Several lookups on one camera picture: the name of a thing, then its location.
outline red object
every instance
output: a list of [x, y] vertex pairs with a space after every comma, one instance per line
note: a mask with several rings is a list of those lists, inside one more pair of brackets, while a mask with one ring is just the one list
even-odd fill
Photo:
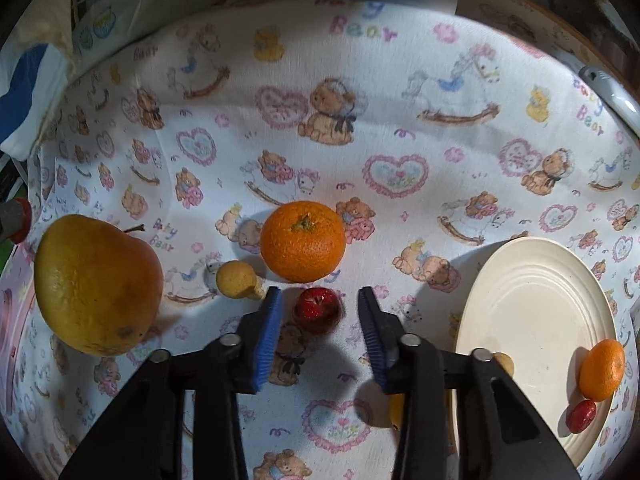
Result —
[[572, 433], [582, 433], [593, 422], [596, 416], [596, 403], [583, 400], [566, 416], [566, 426]]
[[14, 198], [15, 201], [19, 202], [22, 206], [22, 210], [24, 211], [24, 220], [22, 221], [22, 228], [15, 234], [9, 237], [14, 244], [21, 244], [23, 241], [27, 239], [29, 235], [29, 231], [31, 230], [31, 204], [25, 198], [17, 196]]
[[331, 332], [341, 317], [340, 299], [334, 291], [323, 286], [303, 290], [293, 307], [294, 323], [314, 335]]

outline small red fruit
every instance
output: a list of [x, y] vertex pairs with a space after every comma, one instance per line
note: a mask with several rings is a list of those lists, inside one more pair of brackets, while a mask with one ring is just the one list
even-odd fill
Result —
[[572, 433], [582, 433], [596, 417], [596, 403], [592, 400], [583, 400], [566, 416], [566, 426]]
[[334, 291], [313, 286], [302, 291], [293, 307], [293, 321], [315, 335], [331, 332], [342, 317], [342, 303]]

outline white plate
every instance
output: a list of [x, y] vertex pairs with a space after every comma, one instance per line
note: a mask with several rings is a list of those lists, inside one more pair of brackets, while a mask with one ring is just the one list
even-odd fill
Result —
[[516, 384], [579, 466], [611, 399], [598, 403], [595, 420], [580, 434], [568, 433], [564, 418], [581, 398], [576, 374], [584, 355], [605, 338], [615, 339], [616, 329], [591, 271], [560, 244], [527, 237], [503, 245], [484, 264], [466, 300], [456, 352], [482, 347], [510, 355]]

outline mandarin orange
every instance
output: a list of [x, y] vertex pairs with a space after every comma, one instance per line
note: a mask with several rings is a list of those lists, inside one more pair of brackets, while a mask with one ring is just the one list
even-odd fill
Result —
[[578, 387], [587, 399], [601, 402], [612, 396], [625, 373], [625, 349], [615, 339], [603, 339], [582, 361]]
[[340, 263], [346, 240], [340, 217], [318, 202], [290, 202], [262, 226], [260, 253], [267, 266], [285, 280], [311, 283]]

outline metal screw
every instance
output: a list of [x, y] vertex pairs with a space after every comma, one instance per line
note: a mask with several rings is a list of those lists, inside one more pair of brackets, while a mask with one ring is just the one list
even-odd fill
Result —
[[404, 334], [400, 338], [400, 342], [404, 346], [420, 346], [420, 337], [415, 334]]
[[220, 338], [220, 344], [222, 346], [236, 346], [242, 342], [240, 336], [235, 333], [225, 334]]
[[151, 352], [149, 360], [153, 363], [164, 363], [169, 359], [169, 357], [171, 357], [170, 352], [164, 348], [160, 348]]
[[487, 362], [492, 359], [491, 352], [489, 352], [486, 348], [476, 348], [471, 355], [478, 359], [478, 361]]

